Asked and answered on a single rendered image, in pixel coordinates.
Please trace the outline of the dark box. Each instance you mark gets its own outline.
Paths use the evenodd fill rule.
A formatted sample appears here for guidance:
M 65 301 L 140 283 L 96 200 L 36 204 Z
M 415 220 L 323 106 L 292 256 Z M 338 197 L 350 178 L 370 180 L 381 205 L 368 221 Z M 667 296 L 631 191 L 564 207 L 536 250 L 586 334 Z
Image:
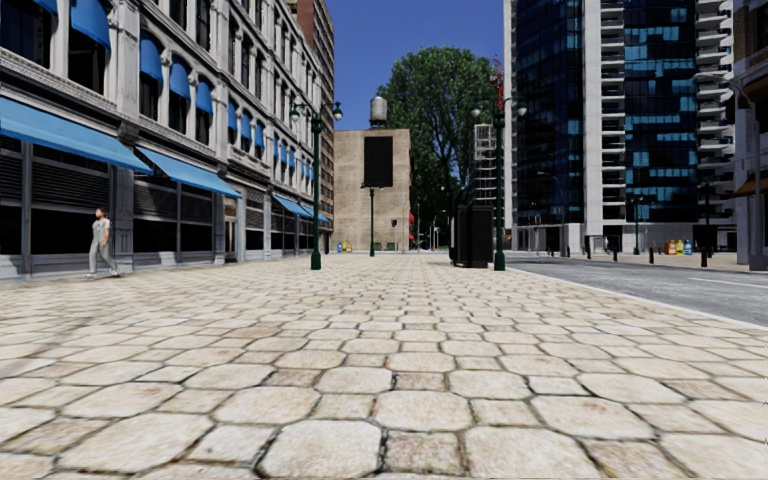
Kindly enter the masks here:
M 462 205 L 456 209 L 452 260 L 456 265 L 486 268 L 493 261 L 493 208 Z

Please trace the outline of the glass tower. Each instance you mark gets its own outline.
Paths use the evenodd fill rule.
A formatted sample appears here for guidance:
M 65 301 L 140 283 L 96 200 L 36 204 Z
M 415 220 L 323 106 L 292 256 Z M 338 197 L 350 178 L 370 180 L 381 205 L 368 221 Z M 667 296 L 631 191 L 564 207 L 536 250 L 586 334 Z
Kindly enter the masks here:
M 513 248 L 733 251 L 733 0 L 504 0 Z

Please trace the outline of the person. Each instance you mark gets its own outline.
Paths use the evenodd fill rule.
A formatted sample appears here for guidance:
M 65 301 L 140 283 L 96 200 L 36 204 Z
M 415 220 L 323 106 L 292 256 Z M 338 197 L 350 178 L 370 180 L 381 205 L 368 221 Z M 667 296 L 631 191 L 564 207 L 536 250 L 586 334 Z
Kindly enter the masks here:
M 119 276 L 119 266 L 111 258 L 109 251 L 109 237 L 111 222 L 107 217 L 107 211 L 103 208 L 95 210 L 96 220 L 92 224 L 92 242 L 89 250 L 89 269 L 86 278 L 94 277 L 97 273 L 97 257 L 100 256 L 109 267 L 112 276 Z

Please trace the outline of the green street lamp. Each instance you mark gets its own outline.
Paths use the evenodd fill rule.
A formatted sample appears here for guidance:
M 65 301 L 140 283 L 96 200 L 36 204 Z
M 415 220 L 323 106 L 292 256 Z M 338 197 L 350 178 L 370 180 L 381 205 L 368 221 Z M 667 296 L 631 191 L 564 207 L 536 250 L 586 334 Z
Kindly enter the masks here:
M 504 271 L 506 269 L 506 258 L 503 251 L 503 237 L 505 232 L 504 227 L 504 142 L 503 134 L 505 129 L 505 114 L 504 107 L 507 103 L 512 104 L 512 109 L 517 111 L 519 116 L 524 116 L 527 113 L 527 104 L 523 97 L 513 96 L 503 98 L 501 100 L 501 106 L 495 104 L 493 106 L 493 115 L 491 125 L 496 129 L 496 203 L 490 205 L 493 208 L 493 235 L 494 235 L 494 269 L 496 271 Z
M 369 242 L 369 256 L 375 256 L 375 192 L 377 190 L 383 190 L 382 184 L 369 184 L 363 183 L 362 189 L 368 189 L 370 198 L 370 242 Z
M 314 139 L 314 151 L 313 151 L 313 251 L 311 254 L 311 269 L 321 269 L 321 253 L 319 250 L 320 232 L 319 232 L 319 216 L 320 216 L 320 135 L 323 131 L 323 121 L 321 112 L 325 107 L 333 108 L 333 118 L 335 120 L 341 120 L 343 118 L 343 112 L 340 109 L 341 103 L 339 101 L 322 102 L 319 106 L 319 110 L 315 111 L 310 104 L 307 103 L 293 103 L 289 112 L 289 118 L 292 123 L 299 120 L 300 116 L 305 113 L 311 115 L 311 131 Z
M 633 254 L 639 255 L 640 254 L 640 247 L 639 247 L 639 222 L 640 222 L 640 214 L 639 209 L 642 203 L 645 200 L 645 197 L 640 194 L 635 193 L 628 193 L 626 195 L 627 203 L 632 207 L 633 212 L 633 222 L 634 222 L 634 248 L 633 248 Z

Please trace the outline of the tree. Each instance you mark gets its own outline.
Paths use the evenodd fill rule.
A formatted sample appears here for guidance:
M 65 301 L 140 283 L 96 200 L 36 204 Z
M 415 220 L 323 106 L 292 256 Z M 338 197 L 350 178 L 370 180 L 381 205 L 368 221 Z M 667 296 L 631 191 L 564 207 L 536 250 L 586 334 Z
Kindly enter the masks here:
M 471 115 L 495 96 L 490 61 L 467 49 L 426 47 L 396 60 L 378 94 L 388 102 L 388 126 L 411 134 L 411 203 L 427 234 L 433 221 L 446 229 L 444 211 L 468 196 L 474 126 L 490 114 Z

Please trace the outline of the white scaffold tower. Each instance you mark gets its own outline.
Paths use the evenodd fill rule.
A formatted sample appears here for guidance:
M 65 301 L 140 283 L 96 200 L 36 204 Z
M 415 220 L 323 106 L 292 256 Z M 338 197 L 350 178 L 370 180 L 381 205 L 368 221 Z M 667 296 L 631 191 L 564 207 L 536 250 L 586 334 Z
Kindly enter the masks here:
M 470 196 L 474 203 L 496 203 L 496 129 L 491 124 L 474 126 L 470 164 Z

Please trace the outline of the tan brick building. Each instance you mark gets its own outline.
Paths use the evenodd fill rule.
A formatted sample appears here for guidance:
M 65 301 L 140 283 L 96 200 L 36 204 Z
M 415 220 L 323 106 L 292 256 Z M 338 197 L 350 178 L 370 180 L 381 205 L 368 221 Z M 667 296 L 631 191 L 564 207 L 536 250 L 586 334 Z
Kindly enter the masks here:
M 382 184 L 375 192 L 375 252 L 406 251 L 411 240 L 411 135 L 388 126 L 387 101 L 370 102 L 370 128 L 335 133 L 332 242 L 369 254 L 370 198 L 363 183 Z

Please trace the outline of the brown brick tower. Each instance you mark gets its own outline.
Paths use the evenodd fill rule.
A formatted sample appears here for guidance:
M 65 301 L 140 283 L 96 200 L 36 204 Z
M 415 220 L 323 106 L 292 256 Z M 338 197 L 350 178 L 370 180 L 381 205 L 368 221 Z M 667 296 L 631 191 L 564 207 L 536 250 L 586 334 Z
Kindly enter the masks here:
M 319 87 L 323 102 L 332 102 L 334 83 L 334 26 L 326 0 L 285 0 L 292 11 L 304 37 L 319 64 Z M 321 116 L 324 129 L 321 133 L 320 213 L 328 221 L 320 222 L 320 230 L 330 233 L 333 229 L 334 207 L 334 118 L 333 105 L 323 108 Z

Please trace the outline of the pale stone building blue awnings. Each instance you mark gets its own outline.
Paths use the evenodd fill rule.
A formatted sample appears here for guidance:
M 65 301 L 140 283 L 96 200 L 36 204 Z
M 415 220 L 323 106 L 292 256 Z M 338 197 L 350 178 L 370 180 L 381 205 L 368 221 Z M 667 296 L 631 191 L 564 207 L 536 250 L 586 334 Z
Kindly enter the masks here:
M 285 0 L 0 0 L 0 279 L 313 248 L 319 64 Z

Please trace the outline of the pale concrete building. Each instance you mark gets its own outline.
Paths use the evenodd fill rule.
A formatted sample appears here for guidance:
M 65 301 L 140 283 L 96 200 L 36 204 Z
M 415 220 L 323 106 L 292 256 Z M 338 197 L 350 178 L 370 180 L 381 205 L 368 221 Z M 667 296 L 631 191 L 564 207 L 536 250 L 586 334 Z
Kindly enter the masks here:
M 737 262 L 768 270 L 768 0 L 733 1 Z

